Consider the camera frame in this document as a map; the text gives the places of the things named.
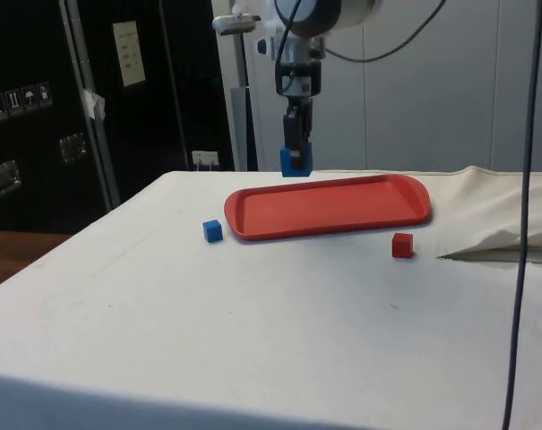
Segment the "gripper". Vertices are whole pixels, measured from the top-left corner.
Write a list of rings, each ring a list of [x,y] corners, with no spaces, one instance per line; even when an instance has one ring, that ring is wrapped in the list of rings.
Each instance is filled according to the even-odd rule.
[[[276,92],[283,97],[313,97],[322,90],[322,63],[275,65]],[[293,169],[303,167],[303,144],[310,142],[313,127],[313,99],[288,98],[283,117],[285,146]]]

